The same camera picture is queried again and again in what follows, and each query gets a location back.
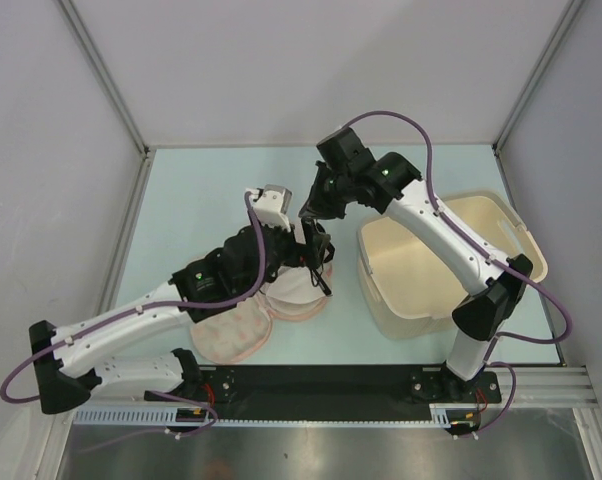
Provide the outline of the pink floral laundry bag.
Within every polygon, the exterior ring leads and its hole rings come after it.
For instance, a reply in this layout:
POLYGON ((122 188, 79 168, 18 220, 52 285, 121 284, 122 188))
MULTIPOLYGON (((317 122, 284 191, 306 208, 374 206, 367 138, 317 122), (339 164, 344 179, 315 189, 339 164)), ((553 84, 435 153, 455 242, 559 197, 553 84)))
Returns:
MULTIPOLYGON (((300 240, 301 221, 292 227, 295 227, 295 236, 300 240)), ((330 244, 325 262, 318 270, 307 267, 271 270, 270 228, 264 228, 263 233, 267 266, 264 283, 259 290, 233 308, 190 329, 195 349, 209 362, 232 364, 245 360, 265 345, 276 321, 309 320, 329 303, 334 246, 330 244)))

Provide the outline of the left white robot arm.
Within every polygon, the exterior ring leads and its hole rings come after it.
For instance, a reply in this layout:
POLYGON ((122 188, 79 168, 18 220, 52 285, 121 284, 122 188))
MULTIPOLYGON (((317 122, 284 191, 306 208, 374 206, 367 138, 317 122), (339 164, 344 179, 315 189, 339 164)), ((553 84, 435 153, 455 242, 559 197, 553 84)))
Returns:
POLYGON ((301 268, 320 279, 333 255, 329 234, 313 220, 289 229, 255 221, 126 306, 65 327, 36 322, 28 331, 34 399, 43 413, 59 414, 109 386, 129 384, 112 365, 118 351, 230 311, 277 280, 281 270, 301 268))

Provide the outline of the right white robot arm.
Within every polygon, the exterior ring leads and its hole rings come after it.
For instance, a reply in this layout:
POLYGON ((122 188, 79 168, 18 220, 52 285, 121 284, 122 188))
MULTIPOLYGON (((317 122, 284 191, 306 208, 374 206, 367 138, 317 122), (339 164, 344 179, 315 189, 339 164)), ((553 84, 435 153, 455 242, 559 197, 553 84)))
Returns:
POLYGON ((388 216, 416 235, 460 281, 466 292, 453 310, 458 333, 445 362, 444 393, 465 401, 478 389, 492 340, 519 303, 531 279, 532 261, 492 246, 429 193, 420 170, 390 152, 375 158, 353 129, 321 140, 321 156, 300 217, 342 219, 356 202, 388 216))

